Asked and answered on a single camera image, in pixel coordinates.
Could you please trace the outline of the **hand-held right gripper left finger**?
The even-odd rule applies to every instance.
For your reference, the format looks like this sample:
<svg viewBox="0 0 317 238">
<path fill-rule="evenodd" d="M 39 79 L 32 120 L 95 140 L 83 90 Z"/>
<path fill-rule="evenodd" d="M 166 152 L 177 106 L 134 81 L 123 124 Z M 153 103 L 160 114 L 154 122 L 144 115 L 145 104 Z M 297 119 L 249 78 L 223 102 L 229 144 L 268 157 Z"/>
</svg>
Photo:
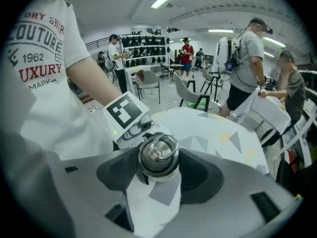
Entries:
<svg viewBox="0 0 317 238">
<path fill-rule="evenodd" d="M 127 148 L 82 159 L 61 161 L 45 154 L 53 184 L 63 204 L 67 238 L 139 238 L 127 199 L 138 170 L 138 149 Z"/>
</svg>

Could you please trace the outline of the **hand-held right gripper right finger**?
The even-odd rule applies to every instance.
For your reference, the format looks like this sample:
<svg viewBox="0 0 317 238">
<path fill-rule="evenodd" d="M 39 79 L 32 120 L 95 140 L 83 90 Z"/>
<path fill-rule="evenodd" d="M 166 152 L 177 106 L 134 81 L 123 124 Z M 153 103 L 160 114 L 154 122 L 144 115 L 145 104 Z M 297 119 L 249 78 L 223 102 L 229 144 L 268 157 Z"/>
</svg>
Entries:
<svg viewBox="0 0 317 238">
<path fill-rule="evenodd" d="M 301 201 L 260 171 L 180 150 L 180 209 L 160 238 L 273 238 Z"/>
</svg>

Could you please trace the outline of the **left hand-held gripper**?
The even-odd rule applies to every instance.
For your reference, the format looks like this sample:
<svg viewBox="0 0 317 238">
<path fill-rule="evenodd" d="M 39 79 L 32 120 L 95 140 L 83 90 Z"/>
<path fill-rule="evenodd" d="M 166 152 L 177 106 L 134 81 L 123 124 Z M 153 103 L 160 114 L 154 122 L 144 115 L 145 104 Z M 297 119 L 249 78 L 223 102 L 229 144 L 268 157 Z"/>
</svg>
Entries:
<svg viewBox="0 0 317 238">
<path fill-rule="evenodd" d="M 132 146 L 154 125 L 149 108 L 130 91 L 103 108 L 112 140 L 120 149 Z"/>
</svg>

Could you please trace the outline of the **person's left forearm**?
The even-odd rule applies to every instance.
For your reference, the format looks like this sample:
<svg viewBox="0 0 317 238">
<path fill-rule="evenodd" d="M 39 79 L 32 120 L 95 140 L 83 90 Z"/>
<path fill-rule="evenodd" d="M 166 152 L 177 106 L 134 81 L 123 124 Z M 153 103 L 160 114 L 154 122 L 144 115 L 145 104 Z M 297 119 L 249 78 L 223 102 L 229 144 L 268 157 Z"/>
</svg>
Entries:
<svg viewBox="0 0 317 238">
<path fill-rule="evenodd" d="M 81 90 L 103 106 L 122 95 L 91 57 L 68 67 L 66 74 Z"/>
</svg>

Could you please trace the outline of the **white cabinet table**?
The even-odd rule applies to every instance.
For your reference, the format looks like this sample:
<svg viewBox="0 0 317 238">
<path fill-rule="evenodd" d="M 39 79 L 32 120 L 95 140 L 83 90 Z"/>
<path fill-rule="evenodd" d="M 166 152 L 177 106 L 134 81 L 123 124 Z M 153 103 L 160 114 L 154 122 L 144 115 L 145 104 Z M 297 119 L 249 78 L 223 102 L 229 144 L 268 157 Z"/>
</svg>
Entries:
<svg viewBox="0 0 317 238">
<path fill-rule="evenodd" d="M 135 94 L 135 89 L 133 86 L 134 81 L 132 80 L 132 74 L 136 74 L 140 70 L 151 71 L 151 68 L 152 68 L 151 65 L 138 65 L 138 66 L 125 68 L 124 72 L 126 76 L 127 89 L 130 90 L 133 94 Z"/>
</svg>

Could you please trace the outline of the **grey chair with black legs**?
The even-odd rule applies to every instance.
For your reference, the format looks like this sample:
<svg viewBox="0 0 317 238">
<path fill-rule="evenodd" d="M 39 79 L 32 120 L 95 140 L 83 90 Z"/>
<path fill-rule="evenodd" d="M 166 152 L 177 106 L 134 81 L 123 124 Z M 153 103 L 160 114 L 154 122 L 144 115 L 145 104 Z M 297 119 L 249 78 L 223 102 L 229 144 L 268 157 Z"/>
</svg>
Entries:
<svg viewBox="0 0 317 238">
<path fill-rule="evenodd" d="M 170 82 L 172 82 L 174 69 L 169 68 L 168 66 L 164 65 L 163 63 L 160 63 L 160 67 L 161 67 L 161 75 L 160 75 L 161 80 L 163 80 L 163 78 L 168 75 Z"/>
<path fill-rule="evenodd" d="M 185 81 L 182 80 L 178 73 L 173 73 L 173 79 L 176 86 L 176 91 L 179 97 L 181 97 L 180 107 L 182 106 L 184 101 L 194 104 L 193 108 L 197 109 L 200 105 L 202 99 L 204 99 L 205 107 L 204 111 L 207 112 L 209 109 L 210 103 L 210 95 L 204 95 L 196 92 L 196 81 L 188 80 L 187 85 L 185 85 Z"/>
<path fill-rule="evenodd" d="M 216 90 L 220 87 L 221 83 L 220 83 L 220 79 L 221 76 L 219 73 L 217 72 L 207 72 L 207 70 L 203 67 L 202 68 L 202 76 L 204 78 L 204 83 L 201 87 L 200 92 L 202 92 L 203 88 L 205 86 L 207 86 L 204 94 L 206 95 L 208 90 L 210 90 L 210 94 L 212 93 L 212 86 L 216 87 Z"/>
<path fill-rule="evenodd" d="M 141 90 L 143 89 L 158 89 L 158 102 L 160 104 L 160 80 L 159 76 L 153 71 L 144 71 L 144 81 L 141 81 L 138 76 L 135 78 L 137 93 L 139 100 L 143 98 Z"/>
</svg>

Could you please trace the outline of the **white printed t-shirt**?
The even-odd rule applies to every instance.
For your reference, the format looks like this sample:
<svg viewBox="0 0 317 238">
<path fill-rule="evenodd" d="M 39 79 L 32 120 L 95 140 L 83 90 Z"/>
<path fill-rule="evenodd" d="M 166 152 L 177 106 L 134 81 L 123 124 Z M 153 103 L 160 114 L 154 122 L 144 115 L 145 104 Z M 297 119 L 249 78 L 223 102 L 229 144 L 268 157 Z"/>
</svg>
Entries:
<svg viewBox="0 0 317 238">
<path fill-rule="evenodd" d="M 113 141 L 73 93 L 66 69 L 91 57 L 69 0 L 32 0 L 0 52 L 1 122 L 62 160 L 109 153 Z"/>
</svg>

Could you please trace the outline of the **triangle-patterned tablecloth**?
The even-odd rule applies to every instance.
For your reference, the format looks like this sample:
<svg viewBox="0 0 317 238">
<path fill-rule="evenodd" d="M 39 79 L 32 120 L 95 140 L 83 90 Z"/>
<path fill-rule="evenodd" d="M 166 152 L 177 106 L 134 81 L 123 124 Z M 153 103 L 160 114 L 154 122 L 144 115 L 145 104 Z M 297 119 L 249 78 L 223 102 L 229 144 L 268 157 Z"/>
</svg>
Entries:
<svg viewBox="0 0 317 238">
<path fill-rule="evenodd" d="M 249 165 L 264 175 L 269 170 L 255 132 L 216 114 L 190 108 L 173 108 L 153 114 L 151 133 L 172 134 L 181 148 L 208 153 Z M 179 211 L 181 175 L 166 182 L 152 179 L 145 185 L 133 177 L 128 203 L 134 235 L 154 238 Z"/>
</svg>

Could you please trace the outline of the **white backpack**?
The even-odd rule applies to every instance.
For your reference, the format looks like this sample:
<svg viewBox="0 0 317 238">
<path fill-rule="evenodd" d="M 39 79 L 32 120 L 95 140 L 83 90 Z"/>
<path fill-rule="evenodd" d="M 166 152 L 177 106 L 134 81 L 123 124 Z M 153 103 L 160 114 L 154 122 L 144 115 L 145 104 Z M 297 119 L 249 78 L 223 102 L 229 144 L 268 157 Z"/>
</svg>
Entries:
<svg viewBox="0 0 317 238">
<path fill-rule="evenodd" d="M 216 55 L 213 64 L 218 72 L 231 72 L 238 63 L 236 56 L 240 48 L 238 39 L 223 37 L 217 43 Z"/>
</svg>

